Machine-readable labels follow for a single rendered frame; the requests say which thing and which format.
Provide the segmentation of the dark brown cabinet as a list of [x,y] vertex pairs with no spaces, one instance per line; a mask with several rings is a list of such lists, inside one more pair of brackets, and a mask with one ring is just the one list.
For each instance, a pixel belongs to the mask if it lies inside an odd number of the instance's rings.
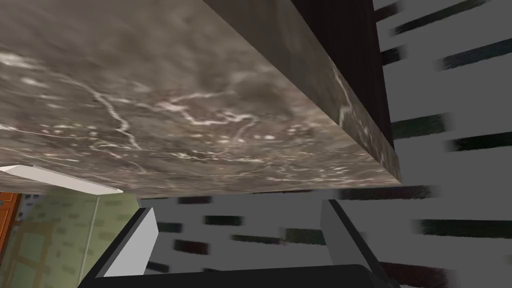
[[391,146],[394,145],[372,0],[291,0]]

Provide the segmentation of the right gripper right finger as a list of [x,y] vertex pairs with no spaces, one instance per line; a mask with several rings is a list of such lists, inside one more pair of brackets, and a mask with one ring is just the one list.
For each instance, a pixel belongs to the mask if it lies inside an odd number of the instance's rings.
[[389,280],[375,254],[337,200],[322,201],[320,228],[334,265],[362,265],[380,280]]

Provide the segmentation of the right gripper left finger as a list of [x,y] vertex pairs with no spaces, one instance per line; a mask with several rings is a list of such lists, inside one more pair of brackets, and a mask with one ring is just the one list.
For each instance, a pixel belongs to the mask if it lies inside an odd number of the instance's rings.
[[92,278],[142,275],[158,237],[154,210],[139,208],[92,268]]

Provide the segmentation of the orange wooden door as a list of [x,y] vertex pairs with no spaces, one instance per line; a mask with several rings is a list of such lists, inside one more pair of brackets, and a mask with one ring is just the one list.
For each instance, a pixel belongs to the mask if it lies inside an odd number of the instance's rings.
[[17,217],[21,198],[20,193],[0,192],[0,264]]

